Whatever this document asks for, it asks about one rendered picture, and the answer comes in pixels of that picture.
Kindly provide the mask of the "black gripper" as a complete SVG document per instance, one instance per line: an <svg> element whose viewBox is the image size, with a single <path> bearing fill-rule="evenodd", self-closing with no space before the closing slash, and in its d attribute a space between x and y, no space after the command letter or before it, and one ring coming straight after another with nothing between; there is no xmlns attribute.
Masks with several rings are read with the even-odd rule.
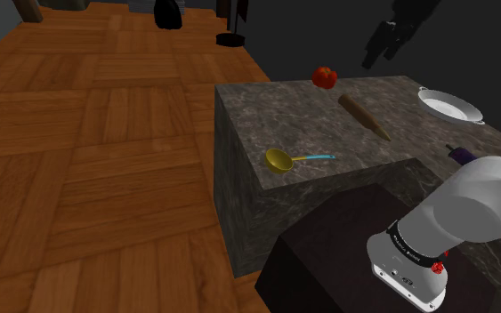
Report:
<svg viewBox="0 0 501 313"><path fill-rule="evenodd" d="M384 58L392 60L398 50L417 32L435 11L441 0L394 0L390 22L382 21L368 40L367 54L361 66L370 69L385 50Z"/></svg>

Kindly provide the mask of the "red bell pepper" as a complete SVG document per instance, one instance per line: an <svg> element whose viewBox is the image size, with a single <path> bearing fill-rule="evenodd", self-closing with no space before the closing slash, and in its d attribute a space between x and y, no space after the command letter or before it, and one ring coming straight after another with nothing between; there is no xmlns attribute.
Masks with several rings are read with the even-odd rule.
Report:
<svg viewBox="0 0 501 313"><path fill-rule="evenodd" d="M338 75L328 67L317 68L311 77L312 83L317 87L332 89L337 81Z"/></svg>

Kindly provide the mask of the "wooden rolling pin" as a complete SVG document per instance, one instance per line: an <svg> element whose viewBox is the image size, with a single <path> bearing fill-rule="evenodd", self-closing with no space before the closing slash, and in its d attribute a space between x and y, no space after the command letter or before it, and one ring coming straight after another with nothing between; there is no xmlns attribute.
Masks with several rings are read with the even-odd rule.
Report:
<svg viewBox="0 0 501 313"><path fill-rule="evenodd" d="M343 94L338 98L338 103L352 115L362 126L375 133L380 138L391 141L387 131L377 122L377 120L360 104L349 95Z"/></svg>

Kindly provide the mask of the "purple eggplant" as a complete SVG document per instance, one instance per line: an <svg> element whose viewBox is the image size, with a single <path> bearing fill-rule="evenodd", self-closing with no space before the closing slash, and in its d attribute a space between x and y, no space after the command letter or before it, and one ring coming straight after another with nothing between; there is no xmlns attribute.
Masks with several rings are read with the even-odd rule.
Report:
<svg viewBox="0 0 501 313"><path fill-rule="evenodd" d="M460 165L466 165L473 160L477 159L473 153L471 153L468 149L464 147L455 147L453 148L449 144L446 144L446 148L449 149L448 156L455 160Z"/></svg>

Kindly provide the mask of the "black floor stand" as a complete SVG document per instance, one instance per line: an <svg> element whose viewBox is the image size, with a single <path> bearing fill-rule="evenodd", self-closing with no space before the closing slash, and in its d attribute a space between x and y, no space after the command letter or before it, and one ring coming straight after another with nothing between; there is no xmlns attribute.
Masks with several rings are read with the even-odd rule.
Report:
<svg viewBox="0 0 501 313"><path fill-rule="evenodd" d="M234 31L228 33L218 34L216 38L216 44L226 47L241 47L245 44L246 38L238 34L238 18L241 18L246 22L248 9L248 0L237 0Z"/></svg>

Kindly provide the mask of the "dark robot stand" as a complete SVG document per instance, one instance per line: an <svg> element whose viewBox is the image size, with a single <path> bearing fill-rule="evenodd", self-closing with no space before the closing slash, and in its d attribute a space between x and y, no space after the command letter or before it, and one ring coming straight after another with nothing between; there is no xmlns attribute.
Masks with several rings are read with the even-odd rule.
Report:
<svg viewBox="0 0 501 313"><path fill-rule="evenodd" d="M270 313L421 313L367 254L368 238L409 210L376 184L331 196L278 237L256 291Z"/></svg>

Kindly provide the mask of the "black rounded object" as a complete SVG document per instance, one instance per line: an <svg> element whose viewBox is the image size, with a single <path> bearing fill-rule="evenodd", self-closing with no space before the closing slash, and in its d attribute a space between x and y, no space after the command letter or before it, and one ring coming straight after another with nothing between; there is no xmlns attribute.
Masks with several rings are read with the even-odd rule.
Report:
<svg viewBox="0 0 501 313"><path fill-rule="evenodd" d="M174 30L182 28L182 15L174 0L156 0L154 4L154 20L161 29Z"/></svg>

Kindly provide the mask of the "wooden furniture leg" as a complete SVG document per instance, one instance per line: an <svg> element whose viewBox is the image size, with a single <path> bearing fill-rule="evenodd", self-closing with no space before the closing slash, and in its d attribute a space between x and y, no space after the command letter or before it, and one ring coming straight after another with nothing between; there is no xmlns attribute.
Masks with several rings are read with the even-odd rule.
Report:
<svg viewBox="0 0 501 313"><path fill-rule="evenodd" d="M39 23L43 15L36 0L12 0L23 22Z"/></svg>

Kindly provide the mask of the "white two-handled pan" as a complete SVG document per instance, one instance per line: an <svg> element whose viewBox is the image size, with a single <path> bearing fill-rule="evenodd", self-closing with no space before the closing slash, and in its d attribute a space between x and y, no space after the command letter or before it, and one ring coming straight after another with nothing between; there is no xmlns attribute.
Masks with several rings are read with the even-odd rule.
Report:
<svg viewBox="0 0 501 313"><path fill-rule="evenodd" d="M420 86L418 105L432 116L452 124L484 125L483 114L469 102L452 94Z"/></svg>

